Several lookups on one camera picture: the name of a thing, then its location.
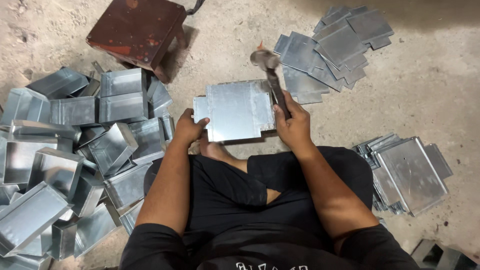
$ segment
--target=stack of metal sheets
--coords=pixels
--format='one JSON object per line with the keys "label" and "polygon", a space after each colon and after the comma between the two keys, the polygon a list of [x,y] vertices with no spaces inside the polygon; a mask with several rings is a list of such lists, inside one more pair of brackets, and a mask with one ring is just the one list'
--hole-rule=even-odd
{"label": "stack of metal sheets", "polygon": [[313,32],[280,35],[273,50],[280,54],[286,88],[300,104],[322,102],[329,87],[352,89],[366,76],[363,53],[391,44],[394,33],[378,10],[366,6],[331,7]]}
{"label": "stack of metal sheets", "polygon": [[436,144],[424,146],[419,137],[401,139],[389,133],[352,150],[373,170],[373,205],[378,211],[417,216],[448,193],[444,179],[453,173]]}
{"label": "stack of metal sheets", "polygon": [[275,129],[267,80],[206,86],[206,97],[193,98],[193,111],[195,123],[210,118],[205,127],[210,142],[258,138]]}
{"label": "stack of metal sheets", "polygon": [[[131,69],[99,82],[64,67],[11,90],[0,121],[0,268],[81,256],[143,199],[146,171],[174,132],[172,99],[145,78]],[[141,205],[125,216],[129,232]]]}

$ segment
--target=hammer head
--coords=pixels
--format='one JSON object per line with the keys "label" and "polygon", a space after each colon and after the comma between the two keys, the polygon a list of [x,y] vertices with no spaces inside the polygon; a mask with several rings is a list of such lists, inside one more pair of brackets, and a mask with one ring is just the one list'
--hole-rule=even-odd
{"label": "hammer head", "polygon": [[263,71],[275,69],[280,64],[278,56],[266,49],[254,51],[250,55],[250,61],[253,65],[259,66]]}

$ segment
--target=red-brown stool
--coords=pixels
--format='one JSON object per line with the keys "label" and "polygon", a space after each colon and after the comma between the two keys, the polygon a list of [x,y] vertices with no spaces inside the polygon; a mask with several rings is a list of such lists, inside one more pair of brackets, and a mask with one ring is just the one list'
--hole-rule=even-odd
{"label": "red-brown stool", "polygon": [[87,36],[87,43],[128,67],[151,70],[167,84],[160,61],[173,38],[186,48],[182,5],[167,0],[113,0]]}

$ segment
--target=concrete floor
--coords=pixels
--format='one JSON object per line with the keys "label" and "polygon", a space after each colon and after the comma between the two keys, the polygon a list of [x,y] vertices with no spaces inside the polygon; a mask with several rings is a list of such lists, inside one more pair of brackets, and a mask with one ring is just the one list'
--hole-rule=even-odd
{"label": "concrete floor", "polygon": [[[88,74],[97,60],[105,70],[122,67],[85,43],[109,0],[4,0],[0,3],[0,102],[61,66]],[[187,8],[194,0],[179,0]],[[480,256],[480,2],[476,0],[207,0],[184,27],[186,51],[173,51],[167,85],[177,119],[204,94],[204,85],[264,78],[249,61],[263,40],[272,48],[280,34],[306,35],[330,6],[367,4],[383,11],[395,31],[392,44],[365,53],[367,77],[353,90],[333,91],[324,102],[305,105],[318,145],[350,147],[396,132],[436,143],[454,176],[446,179],[445,201],[416,218],[380,213],[402,247],[410,252],[422,238],[435,239],[472,258]],[[287,150],[278,137],[228,146],[239,158]],[[122,228],[77,260],[52,269],[118,265],[128,239]]]}

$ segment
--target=hand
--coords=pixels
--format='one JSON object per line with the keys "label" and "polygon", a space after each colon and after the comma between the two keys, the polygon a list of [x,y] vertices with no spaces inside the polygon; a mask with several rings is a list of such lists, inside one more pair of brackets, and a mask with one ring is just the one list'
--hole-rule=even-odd
{"label": "hand", "polygon": [[210,119],[203,118],[198,123],[194,123],[192,115],[193,109],[188,108],[183,112],[177,122],[173,136],[173,140],[188,147],[200,137],[204,127],[210,122]]}
{"label": "hand", "polygon": [[276,130],[280,139],[298,156],[315,146],[310,138],[310,114],[292,99],[289,92],[283,90],[283,95],[292,118],[285,121],[283,110],[274,105]]}

